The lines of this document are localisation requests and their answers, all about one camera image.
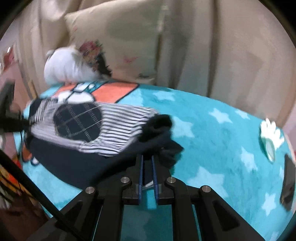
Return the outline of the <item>navy striped children's pants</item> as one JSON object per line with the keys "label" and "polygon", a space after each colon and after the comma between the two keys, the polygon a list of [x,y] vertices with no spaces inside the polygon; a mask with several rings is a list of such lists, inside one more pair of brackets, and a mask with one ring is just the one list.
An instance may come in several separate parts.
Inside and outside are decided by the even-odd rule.
{"label": "navy striped children's pants", "polygon": [[183,151],[171,137],[170,116],[117,103],[66,103],[38,98],[30,105],[26,145],[60,180],[85,188],[157,156],[168,168]]}

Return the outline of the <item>cartoon fleece blanket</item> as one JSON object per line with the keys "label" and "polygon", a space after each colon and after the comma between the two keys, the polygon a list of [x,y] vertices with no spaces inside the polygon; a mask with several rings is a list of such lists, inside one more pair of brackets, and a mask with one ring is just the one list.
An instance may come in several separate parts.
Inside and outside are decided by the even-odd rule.
{"label": "cartoon fleece blanket", "polygon": [[86,82],[51,87],[41,97],[146,106],[173,120],[173,139],[184,147],[172,169],[187,185],[209,185],[265,240],[283,240],[295,210],[280,203],[289,142],[270,162],[260,139],[261,120],[223,102],[165,87]]}

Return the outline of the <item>white plush pillow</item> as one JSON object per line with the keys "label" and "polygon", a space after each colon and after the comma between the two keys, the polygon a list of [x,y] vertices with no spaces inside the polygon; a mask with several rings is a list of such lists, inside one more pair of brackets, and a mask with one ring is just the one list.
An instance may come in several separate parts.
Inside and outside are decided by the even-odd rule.
{"label": "white plush pillow", "polygon": [[74,47],[61,47],[46,53],[44,80],[48,85],[99,80],[100,74],[84,60]]}

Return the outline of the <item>cream floral print pillow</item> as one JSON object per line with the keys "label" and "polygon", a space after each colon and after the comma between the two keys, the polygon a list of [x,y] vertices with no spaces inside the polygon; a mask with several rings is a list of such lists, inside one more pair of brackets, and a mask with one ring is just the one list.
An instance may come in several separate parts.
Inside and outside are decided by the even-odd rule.
{"label": "cream floral print pillow", "polygon": [[89,63],[103,61],[111,78],[153,84],[162,1],[106,1],[64,19]]}

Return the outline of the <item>beige curtain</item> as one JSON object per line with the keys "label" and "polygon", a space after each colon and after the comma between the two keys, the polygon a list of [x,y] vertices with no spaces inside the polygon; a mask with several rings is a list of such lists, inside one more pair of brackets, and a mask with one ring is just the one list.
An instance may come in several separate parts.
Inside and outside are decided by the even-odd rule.
{"label": "beige curtain", "polygon": [[[104,2],[32,1],[21,12],[21,60],[37,92],[48,85],[46,53],[77,48],[64,17]],[[270,1],[162,2],[154,85],[210,97],[282,127],[292,120],[295,31]],[[103,61],[88,65],[113,79]]]}

